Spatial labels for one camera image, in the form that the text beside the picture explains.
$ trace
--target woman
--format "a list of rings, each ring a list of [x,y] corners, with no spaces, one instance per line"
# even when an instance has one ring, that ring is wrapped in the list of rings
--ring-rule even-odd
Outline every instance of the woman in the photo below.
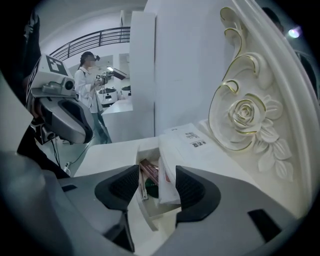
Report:
[[[101,116],[103,108],[96,93],[96,88],[102,86],[103,82],[100,80],[95,81],[94,78],[90,76],[89,72],[95,64],[96,58],[92,52],[86,51],[81,55],[79,69],[74,74],[74,88],[76,93],[79,95],[79,101],[86,105],[92,113],[94,127],[97,132],[96,136],[99,136],[100,144],[107,144],[112,142]],[[105,127],[106,133],[99,124],[99,121]]]

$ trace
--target light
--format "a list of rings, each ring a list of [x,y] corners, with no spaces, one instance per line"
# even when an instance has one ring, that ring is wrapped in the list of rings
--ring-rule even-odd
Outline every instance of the light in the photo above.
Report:
[[[298,38],[300,36],[300,33],[298,32],[297,29],[290,29],[288,34],[292,38]]]

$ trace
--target white table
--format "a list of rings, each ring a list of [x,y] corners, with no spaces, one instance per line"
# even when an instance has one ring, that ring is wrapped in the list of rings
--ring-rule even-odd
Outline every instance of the white table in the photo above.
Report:
[[[113,143],[141,139],[134,129],[135,119],[131,98],[116,101],[102,113],[102,118]]]

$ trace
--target railing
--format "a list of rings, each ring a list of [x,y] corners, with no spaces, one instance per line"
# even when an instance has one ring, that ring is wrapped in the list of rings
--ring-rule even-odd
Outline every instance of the railing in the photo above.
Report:
[[[130,41],[130,27],[115,27],[100,30],[81,36],[56,49],[50,56],[64,61],[71,56],[100,46],[128,43]]]

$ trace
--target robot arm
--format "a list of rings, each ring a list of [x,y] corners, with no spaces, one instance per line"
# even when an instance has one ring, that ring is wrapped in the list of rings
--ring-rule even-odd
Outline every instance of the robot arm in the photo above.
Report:
[[[26,108],[40,105],[41,122],[35,125],[36,138],[44,144],[55,136],[71,143],[88,143],[94,121],[89,109],[78,101],[75,81],[64,63],[43,54],[27,86]]]

